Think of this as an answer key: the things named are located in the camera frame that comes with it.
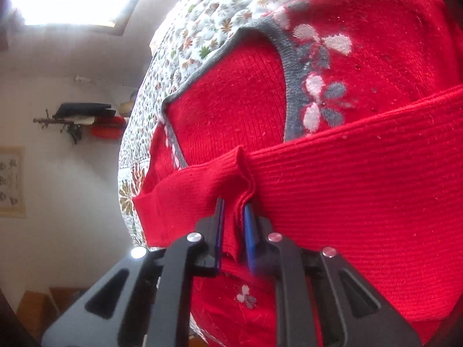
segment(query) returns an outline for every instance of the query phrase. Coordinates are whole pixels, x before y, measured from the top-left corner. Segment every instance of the folded red sweater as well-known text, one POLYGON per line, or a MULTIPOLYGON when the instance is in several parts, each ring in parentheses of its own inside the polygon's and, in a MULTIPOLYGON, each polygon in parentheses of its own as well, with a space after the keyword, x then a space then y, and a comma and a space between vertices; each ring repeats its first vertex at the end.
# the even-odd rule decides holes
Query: folded red sweater
POLYGON ((300 0, 163 102, 134 204, 167 246, 225 199, 223 272, 192 299, 210 342, 275 343, 273 286, 241 262, 249 200, 301 247, 336 247, 429 339, 463 292, 461 60, 441 0, 300 0))

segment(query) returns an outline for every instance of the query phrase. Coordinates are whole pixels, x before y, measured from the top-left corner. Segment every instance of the silver screw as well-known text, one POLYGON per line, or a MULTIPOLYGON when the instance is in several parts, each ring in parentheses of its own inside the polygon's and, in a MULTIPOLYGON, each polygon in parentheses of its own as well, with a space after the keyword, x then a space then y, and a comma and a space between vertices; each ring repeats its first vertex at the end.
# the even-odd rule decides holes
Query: silver screw
POLYGON ((280 242, 283 239, 283 236, 278 232, 272 232, 269 236, 267 236, 267 239, 271 242, 280 242))
POLYGON ((201 241, 201 239, 202 239, 202 235, 199 232, 190 232, 187 235, 187 240, 189 242, 198 242, 198 241, 201 241))
POLYGON ((324 247, 321 252, 323 256, 328 258, 333 258, 335 255, 337 255, 337 250, 333 247, 324 247))

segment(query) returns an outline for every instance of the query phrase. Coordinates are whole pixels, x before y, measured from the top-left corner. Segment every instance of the wooden furniture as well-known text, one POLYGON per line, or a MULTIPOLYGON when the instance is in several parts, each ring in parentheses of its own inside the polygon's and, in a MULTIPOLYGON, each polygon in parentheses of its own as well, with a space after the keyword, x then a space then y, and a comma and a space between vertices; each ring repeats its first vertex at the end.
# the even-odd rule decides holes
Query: wooden furniture
POLYGON ((26 291, 16 312, 19 322, 40 343, 45 330, 58 318, 49 296, 26 291))

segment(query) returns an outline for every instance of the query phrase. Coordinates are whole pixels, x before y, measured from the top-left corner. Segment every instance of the quilted floral fabric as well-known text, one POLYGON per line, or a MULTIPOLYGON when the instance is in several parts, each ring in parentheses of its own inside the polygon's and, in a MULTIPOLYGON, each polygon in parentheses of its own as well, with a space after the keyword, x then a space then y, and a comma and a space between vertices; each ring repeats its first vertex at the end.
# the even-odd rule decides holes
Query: quilted floral fabric
MULTIPOLYGON (((120 207, 135 245, 145 246, 146 240, 132 198, 140 191, 148 170, 150 142, 161 119, 161 102, 204 61, 214 56, 239 27, 253 23, 291 1, 181 0, 156 31, 150 44, 153 60, 138 92, 119 159, 120 207)), ((306 113, 308 130, 320 124, 312 112, 306 113)))

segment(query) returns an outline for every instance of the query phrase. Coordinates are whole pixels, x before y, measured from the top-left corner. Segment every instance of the red cloth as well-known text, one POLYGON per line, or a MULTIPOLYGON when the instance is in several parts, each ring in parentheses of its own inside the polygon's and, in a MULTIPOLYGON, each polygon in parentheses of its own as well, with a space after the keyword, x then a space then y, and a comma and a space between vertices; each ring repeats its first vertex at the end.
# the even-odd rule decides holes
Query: red cloth
POLYGON ((156 129, 135 208, 149 245, 167 246, 225 199, 223 274, 195 280, 192 299, 210 342, 274 344, 272 284, 240 263, 250 199, 298 245, 336 247, 427 341, 463 292, 461 32, 441 0, 309 2, 288 9, 289 32, 351 40, 323 72, 347 85, 344 125, 282 144, 282 63, 250 37, 168 106, 192 166, 174 171, 156 129))

